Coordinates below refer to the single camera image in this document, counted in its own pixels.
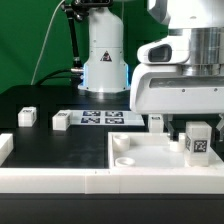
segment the white block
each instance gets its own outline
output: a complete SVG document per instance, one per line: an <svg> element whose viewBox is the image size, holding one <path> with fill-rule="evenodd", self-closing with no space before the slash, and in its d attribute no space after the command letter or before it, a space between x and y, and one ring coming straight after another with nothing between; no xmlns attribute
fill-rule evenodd
<svg viewBox="0 0 224 224"><path fill-rule="evenodd" d="M2 134L0 135L0 166L10 152L13 150L13 135L12 134Z"/></svg>
<svg viewBox="0 0 224 224"><path fill-rule="evenodd" d="M187 122L185 160L190 166L208 166L212 128L206 122Z"/></svg>
<svg viewBox="0 0 224 224"><path fill-rule="evenodd" d="M19 127L32 127L36 119L36 107L24 107L18 114Z"/></svg>
<svg viewBox="0 0 224 224"><path fill-rule="evenodd" d="M150 114L148 117L148 128L150 133L163 133L164 122L161 114Z"/></svg>
<svg viewBox="0 0 224 224"><path fill-rule="evenodd" d="M72 111L71 110L60 110L53 117L53 130L66 131L71 125Z"/></svg>

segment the green backdrop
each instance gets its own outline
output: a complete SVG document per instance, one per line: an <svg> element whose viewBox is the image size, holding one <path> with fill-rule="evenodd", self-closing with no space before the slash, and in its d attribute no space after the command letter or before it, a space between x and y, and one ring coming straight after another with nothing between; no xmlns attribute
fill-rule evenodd
<svg viewBox="0 0 224 224"><path fill-rule="evenodd" d="M61 0L0 2L0 92L13 85L30 84L51 16ZM124 3L125 61L132 72L139 46L167 35L167 27L147 13L146 0ZM122 3L111 11L121 17ZM88 59L88 21L76 24L82 62ZM72 51L65 13L59 9L35 80L58 69L70 68ZM47 84L69 84L68 80Z"/></svg>

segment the qr code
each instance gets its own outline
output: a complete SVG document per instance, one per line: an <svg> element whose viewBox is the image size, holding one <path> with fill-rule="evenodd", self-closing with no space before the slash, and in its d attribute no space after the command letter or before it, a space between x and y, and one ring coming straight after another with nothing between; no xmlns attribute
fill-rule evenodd
<svg viewBox="0 0 224 224"><path fill-rule="evenodd" d="M81 120L82 124L99 124L100 118L85 118L83 117Z"/></svg>
<svg viewBox="0 0 224 224"><path fill-rule="evenodd" d="M186 148L189 151L191 150L190 147L191 147L191 139L187 136L187 138L186 138Z"/></svg>
<svg viewBox="0 0 224 224"><path fill-rule="evenodd" d="M106 111L106 117L123 117L122 111Z"/></svg>
<svg viewBox="0 0 224 224"><path fill-rule="evenodd" d="M105 119L106 124L124 124L123 118L106 118Z"/></svg>
<svg viewBox="0 0 224 224"><path fill-rule="evenodd" d="M86 117L99 117L100 114L100 111L83 111L83 116Z"/></svg>
<svg viewBox="0 0 224 224"><path fill-rule="evenodd" d="M206 152L207 151L207 140L194 141L194 152Z"/></svg>

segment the black label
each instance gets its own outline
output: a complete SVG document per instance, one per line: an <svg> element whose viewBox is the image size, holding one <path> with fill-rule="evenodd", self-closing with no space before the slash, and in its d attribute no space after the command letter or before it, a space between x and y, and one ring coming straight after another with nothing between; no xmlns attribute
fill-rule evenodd
<svg viewBox="0 0 224 224"><path fill-rule="evenodd" d="M194 152L206 152L207 151L207 140L196 140L194 141Z"/></svg>

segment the white box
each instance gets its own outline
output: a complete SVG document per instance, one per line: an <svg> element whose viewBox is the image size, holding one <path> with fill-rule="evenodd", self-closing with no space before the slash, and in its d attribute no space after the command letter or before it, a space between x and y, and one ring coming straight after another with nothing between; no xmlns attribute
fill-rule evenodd
<svg viewBox="0 0 224 224"><path fill-rule="evenodd" d="M60 110L53 117L53 130L66 131L71 125L72 111L71 110Z"/></svg>
<svg viewBox="0 0 224 224"><path fill-rule="evenodd" d="M1 134L0 135L0 166L10 152L13 150L13 135L12 134Z"/></svg>
<svg viewBox="0 0 224 224"><path fill-rule="evenodd" d="M185 160L190 166L208 166L212 128L206 122L187 122Z"/></svg>
<svg viewBox="0 0 224 224"><path fill-rule="evenodd" d="M24 107L18 114L18 125L19 127L32 127L36 119L36 107Z"/></svg>

